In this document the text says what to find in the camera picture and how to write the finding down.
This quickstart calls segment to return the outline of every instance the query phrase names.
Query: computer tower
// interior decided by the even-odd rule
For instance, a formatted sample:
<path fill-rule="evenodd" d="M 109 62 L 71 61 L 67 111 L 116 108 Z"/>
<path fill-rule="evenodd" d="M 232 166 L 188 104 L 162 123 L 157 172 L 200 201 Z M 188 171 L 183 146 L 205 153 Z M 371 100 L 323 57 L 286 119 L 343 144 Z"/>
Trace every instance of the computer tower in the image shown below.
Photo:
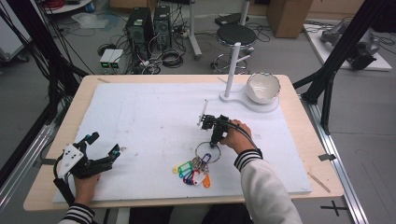
<path fill-rule="evenodd" d="M 138 57 L 142 60 L 148 60 L 154 47 L 154 40 L 152 40 L 154 38 L 154 28 L 149 8 L 133 8 L 125 25 L 125 30 L 131 48 L 134 50 L 133 55 L 136 56 L 136 53 L 138 53 Z"/>
<path fill-rule="evenodd" d="M 172 48 L 171 9 L 169 6 L 156 6 L 154 11 L 154 31 L 157 36 L 157 49 Z"/>

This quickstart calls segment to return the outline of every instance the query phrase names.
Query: white bowl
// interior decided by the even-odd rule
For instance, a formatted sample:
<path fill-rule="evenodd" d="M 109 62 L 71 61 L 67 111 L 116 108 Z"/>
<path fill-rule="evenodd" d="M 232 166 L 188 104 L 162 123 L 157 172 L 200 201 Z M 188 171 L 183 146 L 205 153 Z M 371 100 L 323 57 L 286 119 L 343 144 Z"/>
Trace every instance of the white bowl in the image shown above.
<path fill-rule="evenodd" d="M 247 96 L 258 104 L 271 104 L 279 92 L 279 80 L 270 73 L 255 73 L 247 80 Z"/>

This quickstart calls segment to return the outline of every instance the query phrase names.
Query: black and white striped sleeve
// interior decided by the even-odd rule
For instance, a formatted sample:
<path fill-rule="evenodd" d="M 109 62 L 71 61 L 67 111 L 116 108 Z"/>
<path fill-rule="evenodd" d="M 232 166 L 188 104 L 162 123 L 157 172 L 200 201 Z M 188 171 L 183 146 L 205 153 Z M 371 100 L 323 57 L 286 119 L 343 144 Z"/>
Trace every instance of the black and white striped sleeve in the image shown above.
<path fill-rule="evenodd" d="M 233 165 L 236 167 L 236 169 L 238 169 L 239 172 L 241 172 L 242 168 L 244 168 L 251 161 L 261 159 L 262 157 L 258 150 L 248 149 L 238 155 Z"/>
<path fill-rule="evenodd" d="M 91 224 L 95 213 L 90 207 L 73 203 L 59 224 Z"/>

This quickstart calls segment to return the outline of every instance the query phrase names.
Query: keychain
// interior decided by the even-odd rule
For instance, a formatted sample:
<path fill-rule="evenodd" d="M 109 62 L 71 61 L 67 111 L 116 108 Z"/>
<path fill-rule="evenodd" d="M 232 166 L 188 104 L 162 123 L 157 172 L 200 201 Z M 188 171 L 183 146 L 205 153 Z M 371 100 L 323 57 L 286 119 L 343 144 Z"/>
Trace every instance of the keychain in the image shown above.
<path fill-rule="evenodd" d="M 198 147 L 195 149 L 195 157 L 191 161 L 183 162 L 172 168 L 174 174 L 178 174 L 180 178 L 183 179 L 183 183 L 187 185 L 200 185 L 203 184 L 204 188 L 210 188 L 210 178 L 209 178 L 209 163 L 218 161 L 221 156 L 221 151 L 219 147 L 219 156 L 212 162 L 212 155 L 206 153 L 202 158 L 198 156 Z"/>

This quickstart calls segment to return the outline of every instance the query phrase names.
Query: wooden table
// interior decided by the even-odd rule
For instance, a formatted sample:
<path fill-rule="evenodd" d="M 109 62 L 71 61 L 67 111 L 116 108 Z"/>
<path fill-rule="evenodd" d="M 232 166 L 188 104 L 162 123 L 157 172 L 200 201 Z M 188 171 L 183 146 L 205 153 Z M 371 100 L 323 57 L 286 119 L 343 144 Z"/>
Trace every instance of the wooden table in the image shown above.
<path fill-rule="evenodd" d="M 227 76 L 213 75 L 157 75 L 157 76 L 89 76 L 85 77 L 78 92 L 70 105 L 49 153 L 47 159 L 56 159 L 62 154 L 66 144 L 73 143 L 96 86 L 99 83 L 216 83 L 218 77 L 226 80 Z M 280 85 L 280 104 L 290 133 L 298 148 L 305 170 L 312 186 L 309 194 L 293 194 L 292 199 L 340 197 L 344 190 L 329 161 L 321 161 L 318 156 L 325 153 L 318 136 L 306 115 L 305 110 L 287 76 L 277 76 Z M 248 76 L 234 76 L 234 83 L 246 83 Z M 43 165 L 23 204 L 27 211 L 44 211 L 66 209 L 66 203 L 53 203 L 52 198 L 56 191 L 52 183 L 54 179 L 52 166 Z M 193 199 L 151 199 L 136 201 L 94 202 L 93 208 L 99 207 L 128 207 L 169 204 L 199 204 L 199 203 L 241 203 L 242 196 L 238 197 L 210 197 Z"/>

